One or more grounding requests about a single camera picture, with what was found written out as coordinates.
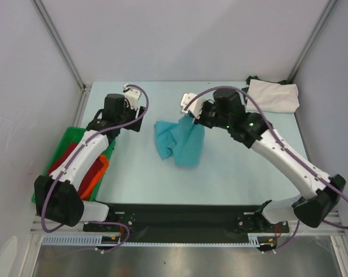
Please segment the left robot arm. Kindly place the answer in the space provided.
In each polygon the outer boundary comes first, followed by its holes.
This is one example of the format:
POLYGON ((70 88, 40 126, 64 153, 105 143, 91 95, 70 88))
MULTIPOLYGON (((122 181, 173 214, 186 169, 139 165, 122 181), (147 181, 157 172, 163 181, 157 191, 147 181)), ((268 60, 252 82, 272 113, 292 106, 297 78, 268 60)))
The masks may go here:
POLYGON ((36 213, 42 228, 50 232, 45 221, 73 227, 80 222, 96 222, 103 230, 113 229, 116 216, 109 207, 95 201, 83 200, 78 194, 82 180, 97 158, 115 141, 122 129, 139 132, 148 106, 139 99, 147 94, 135 85, 123 93, 110 93, 98 110, 74 150, 50 175, 40 175, 34 183, 36 213))

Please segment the light blue t-shirt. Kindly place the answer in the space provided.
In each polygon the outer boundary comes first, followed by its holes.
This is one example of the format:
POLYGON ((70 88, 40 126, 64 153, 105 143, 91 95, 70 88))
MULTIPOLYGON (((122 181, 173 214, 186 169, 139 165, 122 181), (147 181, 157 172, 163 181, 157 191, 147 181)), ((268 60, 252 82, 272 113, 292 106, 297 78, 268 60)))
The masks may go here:
POLYGON ((178 167, 197 167, 204 148, 205 128, 185 115, 177 123, 156 121, 155 147, 162 160, 173 158, 178 167))

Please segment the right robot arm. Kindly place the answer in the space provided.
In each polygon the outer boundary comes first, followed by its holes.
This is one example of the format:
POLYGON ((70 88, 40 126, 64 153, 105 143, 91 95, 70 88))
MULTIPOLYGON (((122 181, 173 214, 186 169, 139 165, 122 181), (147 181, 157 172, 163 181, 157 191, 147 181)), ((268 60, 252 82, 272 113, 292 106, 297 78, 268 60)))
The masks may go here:
POLYGON ((227 130, 235 141, 272 163, 299 191, 295 197, 262 204, 255 217, 256 227, 270 231, 276 223, 287 220, 319 227, 337 205, 345 179, 315 167, 279 136, 265 116, 247 112, 239 89, 224 86, 212 88, 211 92, 212 101, 204 101, 193 93, 184 96, 182 112, 190 114, 195 124, 227 130))

